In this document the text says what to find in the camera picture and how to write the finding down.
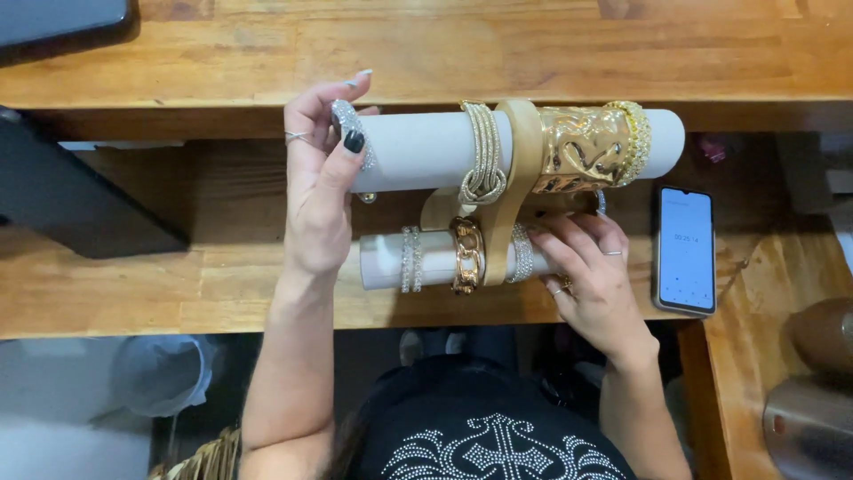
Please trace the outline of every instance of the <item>woman's left hand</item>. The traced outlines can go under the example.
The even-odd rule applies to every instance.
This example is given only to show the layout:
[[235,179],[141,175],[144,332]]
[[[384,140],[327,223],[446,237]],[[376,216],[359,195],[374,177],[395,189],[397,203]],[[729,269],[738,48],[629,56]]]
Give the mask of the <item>woman's left hand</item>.
[[[336,274],[352,241],[350,188],[364,160],[364,137],[338,142],[330,135],[334,100],[352,102],[370,88],[369,73],[351,81],[312,87],[284,108],[288,132],[302,133],[287,143],[286,269],[310,275]],[[376,107],[362,114],[378,114]]]

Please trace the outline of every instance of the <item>hand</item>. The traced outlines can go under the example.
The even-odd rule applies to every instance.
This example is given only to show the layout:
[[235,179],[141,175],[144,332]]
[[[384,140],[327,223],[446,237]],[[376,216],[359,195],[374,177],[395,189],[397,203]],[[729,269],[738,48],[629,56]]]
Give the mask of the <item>hand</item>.
[[557,292],[554,300],[563,320],[617,368],[656,359],[658,342],[631,291],[628,238],[619,225],[604,215],[587,214],[551,214],[542,223],[550,232],[531,232],[532,242],[560,264],[572,281],[565,291],[555,275],[542,277],[548,291]]
[[[310,275],[337,274],[352,241],[349,192],[364,161],[364,137],[339,140],[331,134],[333,100],[352,102],[370,88],[369,73],[352,80],[315,85],[284,108],[289,132],[306,132],[287,144],[285,265]],[[378,114],[376,107],[362,114]]]

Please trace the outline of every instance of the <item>black shirt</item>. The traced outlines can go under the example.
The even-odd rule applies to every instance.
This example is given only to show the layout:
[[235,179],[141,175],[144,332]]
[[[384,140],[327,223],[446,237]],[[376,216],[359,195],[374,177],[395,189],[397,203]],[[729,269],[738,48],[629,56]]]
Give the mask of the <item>black shirt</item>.
[[397,369],[361,414],[350,478],[635,479],[595,425],[488,360],[445,355]]

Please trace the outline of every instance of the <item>black nail polish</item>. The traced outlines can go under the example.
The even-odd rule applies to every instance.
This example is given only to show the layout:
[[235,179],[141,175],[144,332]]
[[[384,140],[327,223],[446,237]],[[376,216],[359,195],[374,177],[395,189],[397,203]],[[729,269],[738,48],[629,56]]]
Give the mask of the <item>black nail polish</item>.
[[354,154],[361,153],[364,148],[364,134],[356,132],[355,130],[350,130],[344,139],[344,146]]

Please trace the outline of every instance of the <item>phone screen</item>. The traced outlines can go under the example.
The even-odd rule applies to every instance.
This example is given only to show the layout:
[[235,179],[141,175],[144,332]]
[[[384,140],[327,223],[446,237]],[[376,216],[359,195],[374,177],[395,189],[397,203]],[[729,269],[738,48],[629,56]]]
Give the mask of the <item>phone screen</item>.
[[661,303],[713,313],[716,290],[710,196],[661,189],[659,258]]

